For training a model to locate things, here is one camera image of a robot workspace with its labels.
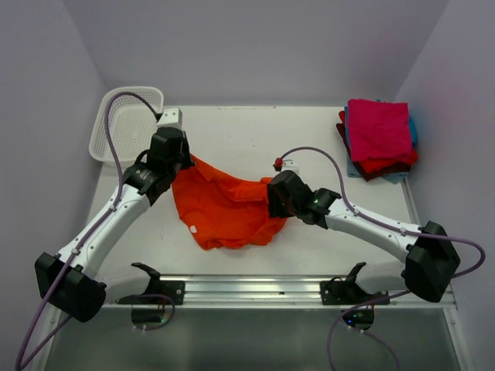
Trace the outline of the orange t shirt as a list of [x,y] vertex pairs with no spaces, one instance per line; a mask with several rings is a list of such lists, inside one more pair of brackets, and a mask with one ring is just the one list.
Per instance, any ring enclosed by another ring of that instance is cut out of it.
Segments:
[[193,157],[172,183],[180,220],[203,250],[266,246],[285,227],[286,218],[268,212],[270,177],[244,180]]

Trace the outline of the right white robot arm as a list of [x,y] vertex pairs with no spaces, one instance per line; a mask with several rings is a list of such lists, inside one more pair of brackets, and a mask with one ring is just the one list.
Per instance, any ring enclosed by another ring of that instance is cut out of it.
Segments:
[[337,192],[311,190],[290,170],[268,183],[268,214],[275,219],[296,217],[307,225],[346,233],[394,258],[381,264],[358,263],[343,281],[330,285],[330,291],[353,303],[383,297],[388,291],[410,291],[436,303],[460,265],[456,249],[437,223],[401,223],[358,209]]

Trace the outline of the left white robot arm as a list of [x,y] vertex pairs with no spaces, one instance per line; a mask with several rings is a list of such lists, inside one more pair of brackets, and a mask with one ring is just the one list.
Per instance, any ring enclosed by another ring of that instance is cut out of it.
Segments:
[[193,166],[185,131],[177,125],[158,128],[150,148],[128,167],[105,207],[56,255],[35,262],[43,299],[79,322],[92,319],[105,304],[135,296],[143,303],[161,293],[159,272],[134,263],[115,277],[99,270],[127,229],[167,192],[179,171]]

